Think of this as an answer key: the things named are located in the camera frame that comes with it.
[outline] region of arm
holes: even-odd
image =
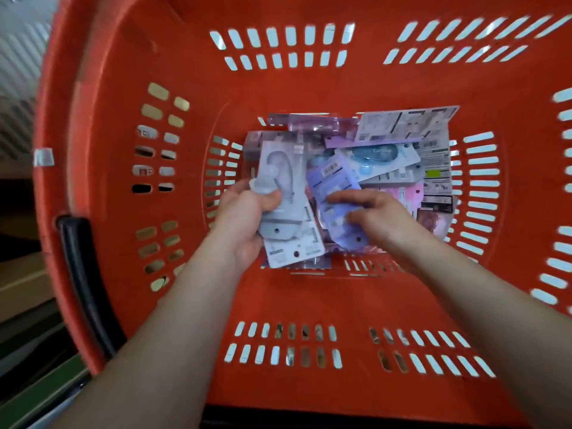
[[[261,213],[280,203],[241,181],[161,304],[56,428],[198,427],[236,285],[262,246]]]
[[[431,289],[535,427],[572,427],[570,318],[433,236],[388,194],[347,190],[328,201],[368,207],[348,221]]]

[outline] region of plastic basket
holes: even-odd
[[[61,0],[34,178],[47,265],[91,371],[156,307],[225,186],[250,174],[240,144],[271,111],[461,105],[448,242],[570,313],[571,12],[572,0]],[[238,288],[208,402],[522,425],[466,340],[388,256],[310,272],[258,261]]]

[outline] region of hand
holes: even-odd
[[[350,212],[349,223],[359,224],[370,242],[390,253],[403,267],[407,251],[420,237],[430,235],[407,209],[390,194],[376,189],[336,191],[328,196],[330,203],[353,203],[365,209]]]
[[[279,190],[262,195],[249,190],[248,179],[231,186],[220,198],[212,227],[221,235],[234,253],[240,272],[246,271],[262,248],[262,238],[256,234],[262,212],[276,209],[282,201]]]

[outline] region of left hand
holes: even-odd
[[[262,212],[276,209],[282,201],[279,190],[257,194],[250,191],[248,182],[241,180],[222,195],[211,230],[231,247],[240,272],[246,271],[262,248],[262,238],[256,234]]]

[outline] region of black handle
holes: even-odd
[[[58,227],[71,283],[105,358],[111,360],[127,341],[105,291],[91,225],[87,218],[60,217]]]

